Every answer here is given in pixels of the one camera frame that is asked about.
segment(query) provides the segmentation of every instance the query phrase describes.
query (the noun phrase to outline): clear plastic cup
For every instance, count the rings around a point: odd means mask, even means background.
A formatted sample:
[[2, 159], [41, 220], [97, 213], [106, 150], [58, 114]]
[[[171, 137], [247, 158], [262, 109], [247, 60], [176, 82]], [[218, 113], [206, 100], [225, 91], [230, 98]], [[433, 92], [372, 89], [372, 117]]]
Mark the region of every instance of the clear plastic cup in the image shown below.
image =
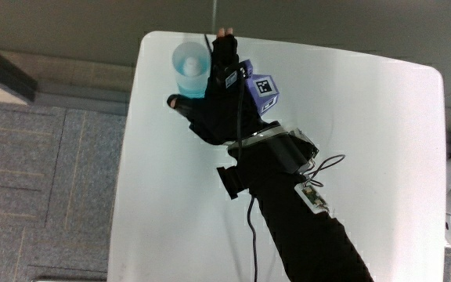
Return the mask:
[[210, 76], [208, 49], [196, 42], [179, 45], [171, 58], [180, 94], [189, 98], [203, 98]]

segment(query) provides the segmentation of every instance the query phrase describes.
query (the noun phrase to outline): black cable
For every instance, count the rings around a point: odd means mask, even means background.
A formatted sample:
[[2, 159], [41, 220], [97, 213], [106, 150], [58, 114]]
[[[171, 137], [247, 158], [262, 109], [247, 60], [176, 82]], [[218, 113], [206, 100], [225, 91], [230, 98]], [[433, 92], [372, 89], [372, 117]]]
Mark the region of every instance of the black cable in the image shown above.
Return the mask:
[[[324, 166], [329, 160], [333, 160], [334, 158], [338, 158], [338, 157], [340, 158], [340, 160], [335, 161], [334, 163], [329, 164], [329, 165], [327, 165], [327, 166]], [[343, 161], [344, 159], [345, 159], [345, 155], [344, 155], [344, 154], [338, 154], [338, 155], [335, 155], [335, 156], [333, 156], [333, 157], [329, 157], [329, 158], [327, 158], [325, 161], [323, 161], [323, 162], [319, 165], [319, 167], [318, 167], [314, 172], [310, 172], [309, 174], [305, 174], [305, 173], [304, 173], [304, 175], [307, 175], [307, 176], [308, 176], [308, 180], [307, 180], [306, 182], [304, 182], [304, 186], [307, 186], [307, 183], [311, 183], [311, 184], [314, 185], [314, 186], [317, 186], [317, 187], [323, 187], [323, 184], [322, 184], [321, 182], [314, 180], [314, 177], [315, 177], [319, 172], [321, 172], [323, 169], [327, 169], [327, 168], [329, 168], [329, 167], [331, 167], [331, 166], [334, 166], [334, 165], [340, 163], [341, 161]]]
[[257, 282], [257, 275], [258, 275], [258, 267], [257, 267], [257, 247], [256, 247], [256, 242], [257, 242], [257, 234], [255, 233], [255, 228], [254, 226], [251, 224], [251, 220], [250, 220], [250, 214], [251, 214], [251, 208], [253, 208], [254, 206], [254, 196], [251, 196], [251, 201], [250, 201], [250, 206], [248, 207], [248, 225], [250, 226], [251, 232], [254, 234], [254, 266], [255, 266], [255, 276], [254, 276], [254, 281]]
[[[211, 57], [212, 51], [211, 51], [211, 47], [210, 47], [210, 42], [208, 41], [207, 35], [203, 34], [203, 36], [204, 36], [204, 40], [207, 42], [208, 51], [210, 52], [210, 57]], [[240, 77], [240, 97], [239, 97], [239, 101], [238, 101], [238, 113], [237, 113], [237, 118], [236, 118], [236, 133], [237, 133], [237, 142], [238, 142], [238, 159], [237, 160], [240, 161], [240, 157], [242, 154], [242, 147], [243, 147], [243, 142], [241, 140], [241, 112], [243, 109], [244, 76], [240, 70], [236, 70], [236, 72], [238, 73], [238, 75]], [[254, 200], [255, 200], [255, 197], [252, 195], [250, 205], [248, 206], [247, 221], [248, 221], [248, 225], [251, 229], [251, 232], [253, 233], [254, 267], [255, 267], [254, 282], [257, 282], [257, 277], [258, 277], [257, 234], [255, 232], [254, 226], [251, 224], [251, 209], [254, 206]]]

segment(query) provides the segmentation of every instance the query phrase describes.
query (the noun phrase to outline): gray carpet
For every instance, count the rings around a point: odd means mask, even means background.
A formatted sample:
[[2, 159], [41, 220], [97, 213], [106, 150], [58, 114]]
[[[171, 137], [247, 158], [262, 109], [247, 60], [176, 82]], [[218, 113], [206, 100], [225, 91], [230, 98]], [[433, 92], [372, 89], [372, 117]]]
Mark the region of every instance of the gray carpet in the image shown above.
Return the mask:
[[0, 282], [106, 279], [124, 124], [92, 111], [0, 103]]

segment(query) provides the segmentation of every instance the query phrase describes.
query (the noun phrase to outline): black glove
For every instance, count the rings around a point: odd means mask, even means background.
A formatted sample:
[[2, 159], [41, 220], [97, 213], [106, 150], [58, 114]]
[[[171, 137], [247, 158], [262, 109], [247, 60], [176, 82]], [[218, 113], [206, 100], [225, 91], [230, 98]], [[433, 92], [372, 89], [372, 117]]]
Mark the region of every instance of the black glove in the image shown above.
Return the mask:
[[207, 89], [202, 99], [190, 99], [174, 94], [168, 97], [168, 105], [176, 99], [175, 109], [190, 121], [189, 128], [203, 141], [221, 145], [226, 141], [237, 140], [237, 113], [240, 91], [243, 91], [241, 111], [241, 137], [249, 136], [268, 126], [257, 112], [255, 101], [248, 88], [236, 83], [233, 89], [226, 89], [224, 76], [226, 68], [238, 66], [237, 40], [232, 34], [213, 41], [211, 54], [211, 73]]

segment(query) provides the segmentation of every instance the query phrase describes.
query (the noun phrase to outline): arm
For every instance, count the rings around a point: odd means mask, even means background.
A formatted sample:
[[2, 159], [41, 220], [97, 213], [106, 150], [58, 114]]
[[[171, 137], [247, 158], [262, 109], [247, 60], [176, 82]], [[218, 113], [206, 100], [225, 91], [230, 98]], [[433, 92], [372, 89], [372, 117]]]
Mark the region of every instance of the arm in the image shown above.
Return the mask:
[[314, 215], [294, 190], [296, 175], [279, 173], [250, 187], [291, 281], [373, 281], [345, 228]]

